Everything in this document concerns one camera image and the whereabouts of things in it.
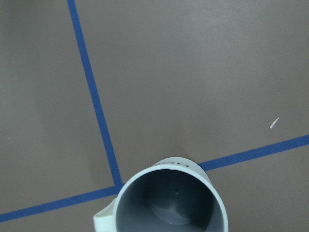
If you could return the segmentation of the pale green ceramic mug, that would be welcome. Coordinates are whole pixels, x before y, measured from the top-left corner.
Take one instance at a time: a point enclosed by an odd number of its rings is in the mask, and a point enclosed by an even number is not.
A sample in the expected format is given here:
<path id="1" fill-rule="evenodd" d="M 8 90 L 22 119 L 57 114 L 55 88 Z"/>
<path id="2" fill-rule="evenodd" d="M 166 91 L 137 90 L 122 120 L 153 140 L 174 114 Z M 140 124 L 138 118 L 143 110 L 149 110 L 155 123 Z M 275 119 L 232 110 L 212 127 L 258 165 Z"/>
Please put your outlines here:
<path id="1" fill-rule="evenodd" d="M 227 212 L 205 171 L 181 157 L 132 176 L 93 217 L 97 232 L 226 232 Z"/>

